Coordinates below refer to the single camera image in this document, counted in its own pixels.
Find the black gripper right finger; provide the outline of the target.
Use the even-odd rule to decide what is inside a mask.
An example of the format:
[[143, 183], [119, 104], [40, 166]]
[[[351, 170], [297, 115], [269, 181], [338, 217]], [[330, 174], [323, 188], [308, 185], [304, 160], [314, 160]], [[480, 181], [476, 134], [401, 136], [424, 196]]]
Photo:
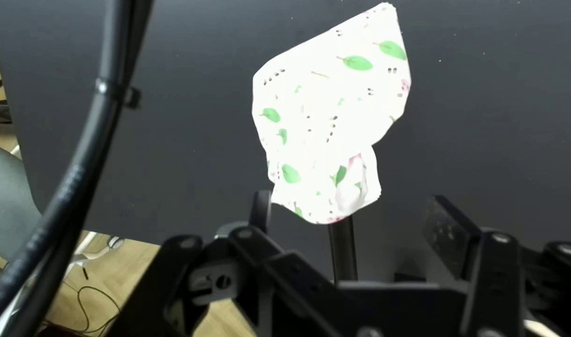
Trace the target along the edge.
[[424, 237], [456, 278], [469, 278], [482, 230], [450, 198], [435, 194], [426, 211]]

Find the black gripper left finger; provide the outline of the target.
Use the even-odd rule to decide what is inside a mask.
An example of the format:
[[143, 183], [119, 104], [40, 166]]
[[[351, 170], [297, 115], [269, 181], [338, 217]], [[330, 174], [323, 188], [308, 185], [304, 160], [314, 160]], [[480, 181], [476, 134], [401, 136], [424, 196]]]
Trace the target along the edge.
[[255, 196], [254, 196], [250, 224], [267, 232], [270, 220], [272, 220], [272, 192], [270, 190], [257, 190]]

